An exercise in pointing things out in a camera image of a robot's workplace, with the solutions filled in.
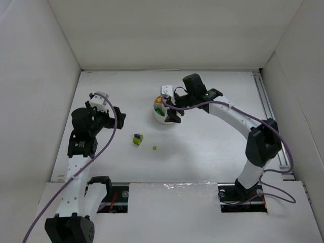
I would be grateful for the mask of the dark green lego brick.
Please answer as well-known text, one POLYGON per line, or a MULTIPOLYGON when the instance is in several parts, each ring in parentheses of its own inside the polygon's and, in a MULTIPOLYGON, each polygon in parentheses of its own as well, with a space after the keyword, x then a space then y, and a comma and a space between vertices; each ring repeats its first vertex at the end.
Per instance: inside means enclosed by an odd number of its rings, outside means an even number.
POLYGON ((157 109, 155 110, 155 112, 156 112, 158 115, 160 115, 160 116, 164 116, 164 114, 162 113, 161 109, 159 109, 159 108, 157 108, 157 109))

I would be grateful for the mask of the yellow sloped lego brick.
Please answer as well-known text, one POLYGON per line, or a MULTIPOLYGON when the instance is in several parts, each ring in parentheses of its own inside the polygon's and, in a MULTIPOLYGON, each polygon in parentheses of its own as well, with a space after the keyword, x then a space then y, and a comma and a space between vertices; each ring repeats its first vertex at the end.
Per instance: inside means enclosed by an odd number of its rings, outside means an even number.
POLYGON ((156 99, 155 99, 155 103, 159 103, 159 104, 161 104, 161 100, 162 100, 162 98, 161 97, 157 97, 156 99))

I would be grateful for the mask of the multicolour lego assembly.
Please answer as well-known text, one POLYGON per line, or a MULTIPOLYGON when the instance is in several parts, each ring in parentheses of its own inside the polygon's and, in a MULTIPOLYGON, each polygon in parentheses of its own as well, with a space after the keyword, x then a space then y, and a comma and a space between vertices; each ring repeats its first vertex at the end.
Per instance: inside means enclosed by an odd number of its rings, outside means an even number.
POLYGON ((133 143, 137 146, 140 146, 140 144, 143 141, 144 136, 142 134, 134 134, 134 138, 133 138, 133 143))

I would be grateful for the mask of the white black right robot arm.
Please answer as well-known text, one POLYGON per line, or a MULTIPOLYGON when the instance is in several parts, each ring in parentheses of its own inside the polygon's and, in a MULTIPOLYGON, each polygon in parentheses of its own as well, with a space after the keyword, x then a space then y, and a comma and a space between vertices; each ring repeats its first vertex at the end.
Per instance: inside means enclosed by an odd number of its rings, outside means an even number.
POLYGON ((194 73, 183 78, 185 95, 178 95, 169 85, 160 89, 161 103, 166 108, 167 123, 180 123, 184 112, 202 109, 216 116, 240 132, 247 140, 247 162, 235 180, 231 201, 245 201, 259 183, 268 162, 282 149, 277 122, 269 118, 260 120, 245 114, 216 89, 207 90, 201 77, 194 73))

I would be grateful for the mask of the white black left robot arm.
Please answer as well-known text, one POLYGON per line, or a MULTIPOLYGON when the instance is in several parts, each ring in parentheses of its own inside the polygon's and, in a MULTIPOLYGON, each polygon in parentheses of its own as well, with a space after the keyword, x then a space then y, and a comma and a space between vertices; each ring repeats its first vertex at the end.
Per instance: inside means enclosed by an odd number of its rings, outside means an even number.
POLYGON ((53 218, 47 218, 45 231, 51 242, 93 242, 94 219, 102 200, 112 195, 108 176, 90 177, 90 169, 97 153, 97 134, 103 129, 122 129, 126 114, 114 107, 100 111, 87 104, 72 112, 73 130, 68 143, 66 187, 53 218))

